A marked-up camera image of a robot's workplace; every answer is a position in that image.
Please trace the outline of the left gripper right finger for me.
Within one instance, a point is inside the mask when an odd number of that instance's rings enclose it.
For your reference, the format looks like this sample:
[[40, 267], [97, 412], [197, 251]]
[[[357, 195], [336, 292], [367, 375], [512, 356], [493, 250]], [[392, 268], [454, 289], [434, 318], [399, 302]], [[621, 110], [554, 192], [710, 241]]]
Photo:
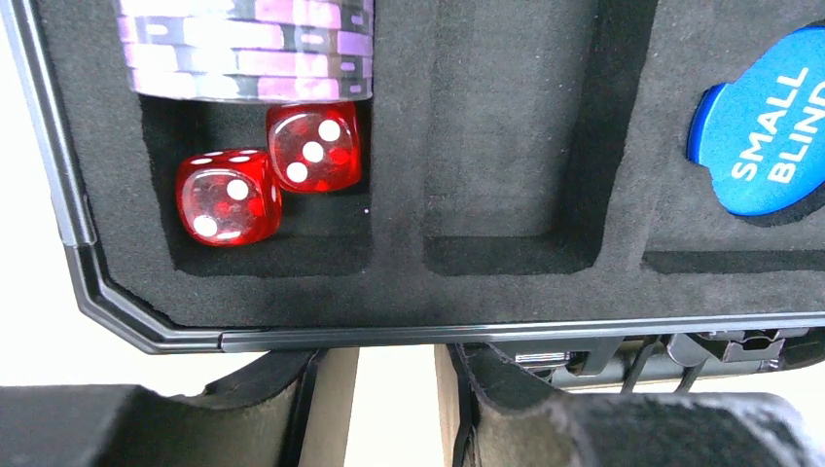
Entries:
[[564, 392], [486, 344], [434, 347], [445, 466], [579, 466]]

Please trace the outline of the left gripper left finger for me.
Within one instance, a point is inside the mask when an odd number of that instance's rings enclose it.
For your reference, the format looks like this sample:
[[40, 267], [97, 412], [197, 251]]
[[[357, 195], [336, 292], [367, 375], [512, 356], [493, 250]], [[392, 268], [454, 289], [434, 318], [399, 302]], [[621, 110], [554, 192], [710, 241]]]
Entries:
[[359, 351], [268, 352], [204, 386], [176, 466], [341, 466]]

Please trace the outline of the red die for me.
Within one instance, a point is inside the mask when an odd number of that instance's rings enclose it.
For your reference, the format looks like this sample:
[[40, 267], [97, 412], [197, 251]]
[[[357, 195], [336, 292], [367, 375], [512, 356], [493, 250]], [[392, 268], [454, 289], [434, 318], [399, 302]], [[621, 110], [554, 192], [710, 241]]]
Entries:
[[271, 165], [282, 189], [330, 193], [361, 180], [353, 102], [275, 105], [267, 111], [266, 131]]
[[177, 169], [175, 199], [185, 231], [209, 246], [267, 239], [282, 220], [280, 189], [269, 154], [229, 149], [194, 155]]

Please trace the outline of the black poker set case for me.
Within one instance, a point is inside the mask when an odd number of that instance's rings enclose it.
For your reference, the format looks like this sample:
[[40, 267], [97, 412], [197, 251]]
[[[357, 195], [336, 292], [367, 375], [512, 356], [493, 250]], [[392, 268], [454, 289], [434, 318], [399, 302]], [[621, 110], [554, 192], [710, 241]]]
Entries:
[[197, 245], [173, 166], [263, 108], [141, 97], [108, 1], [5, 1], [80, 311], [154, 354], [492, 341], [621, 379], [621, 340], [824, 358], [824, 197], [746, 221], [685, 158], [702, 93], [820, 1], [382, 1], [369, 174], [285, 235]]

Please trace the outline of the purple poker chip stack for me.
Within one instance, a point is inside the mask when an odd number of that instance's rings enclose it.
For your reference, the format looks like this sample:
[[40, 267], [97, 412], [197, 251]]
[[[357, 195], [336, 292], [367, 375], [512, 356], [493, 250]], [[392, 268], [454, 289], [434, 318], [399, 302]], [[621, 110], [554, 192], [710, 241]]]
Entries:
[[372, 1], [118, 1], [131, 87], [178, 100], [372, 95]]

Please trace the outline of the blue dealer button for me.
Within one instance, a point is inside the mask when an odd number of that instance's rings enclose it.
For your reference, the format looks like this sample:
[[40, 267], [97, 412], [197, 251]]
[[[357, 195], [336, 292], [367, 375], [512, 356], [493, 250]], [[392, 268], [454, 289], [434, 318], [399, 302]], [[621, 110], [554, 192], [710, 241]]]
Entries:
[[778, 41], [732, 83], [711, 87], [691, 123], [687, 158], [720, 204], [773, 214], [824, 183], [824, 28]]

